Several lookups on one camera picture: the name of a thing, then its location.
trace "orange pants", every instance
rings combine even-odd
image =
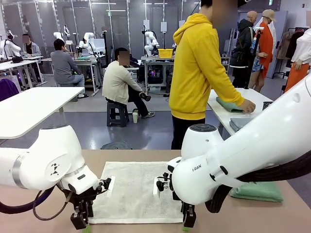
[[[285,92],[287,92],[289,89],[295,86],[298,82],[300,82],[307,75],[309,64],[301,65],[300,70],[295,70],[295,65],[296,63],[294,62],[290,75],[287,80]]]

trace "black hair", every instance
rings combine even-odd
[[[126,48],[122,48],[122,47],[120,47],[120,48],[117,48],[116,50],[115,50],[115,60],[117,61],[118,60],[118,55],[120,54],[120,51],[128,51]]]
[[[62,47],[65,46],[65,42],[61,39],[56,39],[54,41],[55,50],[62,50]]]
[[[213,5],[213,0],[201,0],[201,7],[211,7]]]

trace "white cup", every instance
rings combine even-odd
[[[138,121],[138,113],[137,113],[137,112],[133,112],[132,116],[133,116],[133,122],[134,122],[134,124],[137,124],[137,121]]]

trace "black jacket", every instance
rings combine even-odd
[[[248,66],[248,62],[251,58],[251,46],[252,46],[252,34],[253,38],[255,36],[255,31],[253,30],[253,24],[242,19],[239,23],[239,37],[237,39],[236,48],[232,51],[232,58],[230,61],[231,66],[244,67]]]

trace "brown table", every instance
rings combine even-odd
[[[180,155],[172,150],[84,150],[91,170],[100,177],[106,161],[168,161]],[[294,233],[310,232],[311,210],[287,182],[278,186],[284,203],[239,200],[227,197],[218,214],[211,214],[204,205],[196,206],[197,221],[192,233]],[[20,205],[32,201],[33,190],[0,187],[1,202]],[[64,195],[56,188],[37,208],[42,217],[54,215],[63,205]],[[37,220],[33,213],[18,215],[0,213],[3,233],[76,233],[70,221],[73,207],[69,203],[63,213],[51,221]],[[93,233],[181,233],[182,224],[92,225]]]

